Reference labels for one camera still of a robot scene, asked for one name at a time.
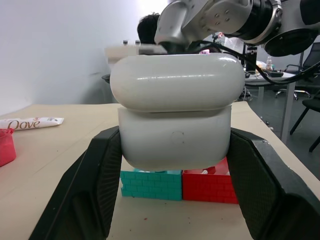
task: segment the floor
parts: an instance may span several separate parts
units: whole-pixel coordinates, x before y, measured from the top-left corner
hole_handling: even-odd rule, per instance
[[[248,104],[253,111],[258,109],[258,89],[250,89],[252,101]],[[305,107],[302,100],[308,99],[299,93],[298,100],[293,102],[292,115],[289,129],[296,123]],[[273,132],[280,137],[281,125],[286,94],[282,93],[275,98],[272,90],[264,91],[262,119],[269,122],[269,127],[273,127]],[[320,136],[320,113],[309,110],[293,135],[288,135],[287,147],[294,155],[320,180],[320,144],[312,153],[309,147]]]

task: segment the black cable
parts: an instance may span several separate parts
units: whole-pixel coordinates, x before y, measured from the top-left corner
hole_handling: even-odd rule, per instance
[[[245,85],[248,87],[265,87],[265,86],[271,86],[271,85],[288,85],[294,82],[297,82],[301,79],[305,79],[305,78],[309,78],[309,77],[313,77],[315,72],[319,72],[319,67],[320,67],[320,62],[316,63],[315,65],[309,67],[307,70],[305,71],[301,71],[299,74],[289,77],[287,79],[284,80],[280,80],[280,81],[273,81],[271,80],[263,71],[262,69],[256,65],[256,63],[252,62],[250,59],[248,59],[245,55],[234,51],[226,46],[222,46],[221,44],[218,43],[214,43],[214,42],[210,42],[210,41],[196,41],[196,44],[205,44],[203,46],[194,48],[194,49],[190,49],[187,50],[188,54],[197,54],[202,50],[207,49],[208,47],[216,47],[218,49],[224,50],[230,54],[233,54],[234,56],[237,56],[239,59],[241,60],[245,60],[247,64],[250,64],[252,66],[255,67],[255,69],[260,73],[260,75],[269,83],[265,83],[265,84],[249,84],[246,83]]]

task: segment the table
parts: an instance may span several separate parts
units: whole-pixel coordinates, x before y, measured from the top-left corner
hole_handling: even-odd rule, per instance
[[[57,127],[14,133],[17,158],[0,168],[1,239],[28,239],[63,173],[87,149],[95,135],[118,124],[119,107],[120,104],[32,105],[1,117],[65,118],[63,124]],[[246,102],[232,104],[231,125],[268,140],[283,161],[301,176],[320,200],[320,181]],[[122,162],[123,170],[130,168],[126,161]],[[168,238],[251,239],[238,205],[127,198],[118,192],[110,239]]]
[[[293,76],[294,74],[284,72],[282,77],[271,77],[270,79],[273,81],[281,81]],[[258,77],[250,76],[245,80],[245,82],[250,84],[267,83],[267,81],[262,76],[258,76]],[[286,87],[286,98],[285,98],[285,104],[284,104],[284,110],[283,110],[283,116],[282,116],[281,134],[280,134],[280,139],[284,144],[287,143],[287,139],[288,139],[289,123],[290,123],[292,105],[294,102],[295,87],[296,87],[295,82],[288,84]],[[265,88],[263,86],[259,87],[257,114],[260,117],[262,116],[264,90]]]

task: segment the bottle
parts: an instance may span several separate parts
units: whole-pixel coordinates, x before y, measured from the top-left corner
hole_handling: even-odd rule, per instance
[[[268,59],[266,60],[266,70],[272,70],[272,60],[271,56],[268,56]]]

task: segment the white wall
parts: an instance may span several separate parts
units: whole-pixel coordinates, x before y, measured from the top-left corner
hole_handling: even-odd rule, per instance
[[[104,48],[138,39],[167,0],[1,0],[0,115],[30,104],[111,101]]]

